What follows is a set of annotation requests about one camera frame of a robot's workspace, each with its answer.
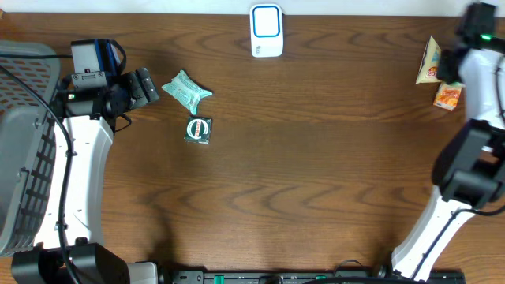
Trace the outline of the cream snack bag blue trim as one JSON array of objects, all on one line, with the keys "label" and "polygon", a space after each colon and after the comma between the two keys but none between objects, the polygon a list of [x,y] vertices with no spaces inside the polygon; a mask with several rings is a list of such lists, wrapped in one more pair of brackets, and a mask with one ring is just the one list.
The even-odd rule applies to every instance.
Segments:
[{"label": "cream snack bag blue trim", "polygon": [[437,83],[437,71],[441,56],[441,48],[431,36],[425,46],[425,50],[419,66],[416,84]]}]

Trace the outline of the orange white tissue pack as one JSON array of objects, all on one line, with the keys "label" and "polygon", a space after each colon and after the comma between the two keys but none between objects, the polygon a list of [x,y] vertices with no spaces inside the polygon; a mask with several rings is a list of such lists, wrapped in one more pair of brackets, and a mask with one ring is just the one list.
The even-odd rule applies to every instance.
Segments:
[{"label": "orange white tissue pack", "polygon": [[464,85],[460,83],[447,84],[442,82],[435,95],[433,105],[452,111],[458,104]]}]

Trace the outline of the light teal crinkled packet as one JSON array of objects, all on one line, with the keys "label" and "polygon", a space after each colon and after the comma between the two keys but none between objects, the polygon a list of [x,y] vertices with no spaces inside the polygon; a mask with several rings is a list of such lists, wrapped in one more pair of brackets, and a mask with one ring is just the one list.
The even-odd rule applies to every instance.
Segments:
[{"label": "light teal crinkled packet", "polygon": [[164,84],[162,90],[175,98],[192,115],[197,114],[202,99],[213,95],[211,91],[195,83],[183,69],[169,83]]}]

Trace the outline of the dark green square packet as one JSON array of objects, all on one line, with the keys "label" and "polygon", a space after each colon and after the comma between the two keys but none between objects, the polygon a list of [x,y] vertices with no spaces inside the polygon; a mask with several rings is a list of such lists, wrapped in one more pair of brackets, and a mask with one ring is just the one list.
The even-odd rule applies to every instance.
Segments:
[{"label": "dark green square packet", "polygon": [[212,122],[211,118],[190,116],[185,129],[185,141],[197,144],[209,144]]}]

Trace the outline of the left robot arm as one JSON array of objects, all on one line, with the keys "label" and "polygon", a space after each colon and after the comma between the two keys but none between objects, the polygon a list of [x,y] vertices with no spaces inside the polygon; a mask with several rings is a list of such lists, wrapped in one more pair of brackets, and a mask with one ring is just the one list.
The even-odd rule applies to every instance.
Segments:
[{"label": "left robot arm", "polygon": [[1,44],[1,254],[18,283],[161,283],[156,263],[108,250],[101,226],[116,121],[158,92],[112,39],[74,41],[69,58],[62,77],[48,46]]}]

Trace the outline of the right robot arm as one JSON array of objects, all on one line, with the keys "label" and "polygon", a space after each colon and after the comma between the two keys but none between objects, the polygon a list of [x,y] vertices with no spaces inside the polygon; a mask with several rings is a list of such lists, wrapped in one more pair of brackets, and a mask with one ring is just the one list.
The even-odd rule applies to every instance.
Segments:
[{"label": "right robot arm", "polygon": [[504,194],[504,40],[495,34],[496,9],[470,3],[454,49],[440,55],[438,79],[466,89],[466,123],[437,157],[428,205],[392,251],[387,276],[427,282],[459,229]]}]

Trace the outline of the white barcode scanner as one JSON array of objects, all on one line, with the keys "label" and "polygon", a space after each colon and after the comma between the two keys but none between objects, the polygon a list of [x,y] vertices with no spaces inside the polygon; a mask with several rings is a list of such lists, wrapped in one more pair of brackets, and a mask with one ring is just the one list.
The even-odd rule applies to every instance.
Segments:
[{"label": "white barcode scanner", "polygon": [[283,53],[282,9],[275,3],[255,4],[249,11],[251,54],[275,58]]}]

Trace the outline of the grey plastic mesh basket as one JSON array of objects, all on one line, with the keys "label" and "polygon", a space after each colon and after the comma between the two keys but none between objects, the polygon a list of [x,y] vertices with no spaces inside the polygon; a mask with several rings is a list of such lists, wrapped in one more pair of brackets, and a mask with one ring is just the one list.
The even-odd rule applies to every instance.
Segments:
[{"label": "grey plastic mesh basket", "polygon": [[[60,62],[41,43],[1,42],[1,65],[46,102]],[[32,248],[42,224],[54,167],[54,120],[12,77],[1,75],[1,255]]]}]

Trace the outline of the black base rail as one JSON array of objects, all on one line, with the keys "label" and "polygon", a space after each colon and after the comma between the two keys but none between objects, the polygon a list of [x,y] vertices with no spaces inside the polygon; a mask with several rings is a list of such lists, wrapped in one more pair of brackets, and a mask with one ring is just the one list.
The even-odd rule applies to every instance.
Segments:
[{"label": "black base rail", "polygon": [[305,284],[305,283],[414,283],[406,278],[376,278],[364,269],[332,271],[172,271],[173,284]]}]

